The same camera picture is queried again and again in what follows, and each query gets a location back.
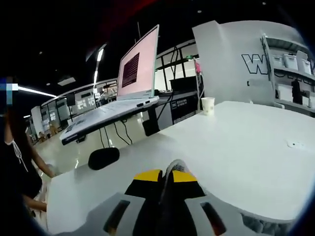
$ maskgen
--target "white laptop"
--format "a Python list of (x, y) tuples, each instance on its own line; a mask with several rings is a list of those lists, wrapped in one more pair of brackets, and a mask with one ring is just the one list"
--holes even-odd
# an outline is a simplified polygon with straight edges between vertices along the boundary
[(91, 133), (102, 123), (148, 108), (154, 97), (155, 62), (159, 25), (143, 36), (121, 59), (117, 81), (117, 101), (76, 118), (60, 135), (63, 145)]

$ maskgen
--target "shoe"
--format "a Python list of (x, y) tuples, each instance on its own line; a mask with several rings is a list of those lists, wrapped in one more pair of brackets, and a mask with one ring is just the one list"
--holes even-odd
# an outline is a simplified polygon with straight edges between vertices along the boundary
[(172, 163), (166, 169), (165, 183), (161, 194), (161, 200), (164, 198), (165, 192), (167, 190), (167, 183), (169, 181), (169, 175), (172, 173), (172, 171), (180, 171), (185, 173), (190, 172), (183, 160), (177, 159), (172, 161)]

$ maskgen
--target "paper cup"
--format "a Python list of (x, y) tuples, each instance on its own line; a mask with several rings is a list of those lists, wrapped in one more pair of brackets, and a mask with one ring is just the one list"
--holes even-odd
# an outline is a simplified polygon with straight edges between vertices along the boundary
[(201, 101), (202, 101), (203, 113), (207, 116), (213, 115), (214, 108), (215, 108), (215, 98), (203, 97)]

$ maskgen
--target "computer mouse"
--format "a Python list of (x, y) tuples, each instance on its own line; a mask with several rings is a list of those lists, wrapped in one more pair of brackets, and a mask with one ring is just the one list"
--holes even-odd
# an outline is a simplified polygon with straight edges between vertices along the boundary
[(108, 147), (95, 150), (89, 157), (88, 166), (92, 170), (100, 170), (119, 159), (119, 150), (115, 147)]

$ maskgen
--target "white table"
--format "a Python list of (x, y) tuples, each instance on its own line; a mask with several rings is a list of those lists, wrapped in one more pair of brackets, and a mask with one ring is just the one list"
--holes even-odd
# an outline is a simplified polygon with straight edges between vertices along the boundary
[[(298, 148), (288, 143), (297, 143)], [(223, 102), (215, 106), (214, 117), (195, 115), (121, 149), (119, 161), (103, 170), (85, 165), (54, 178), (48, 228), (52, 233), (79, 228), (91, 209), (116, 192), (125, 192), (136, 173), (165, 172), (178, 158), (221, 200), (261, 216), (294, 219), (314, 185), (314, 144), (311, 117)]]

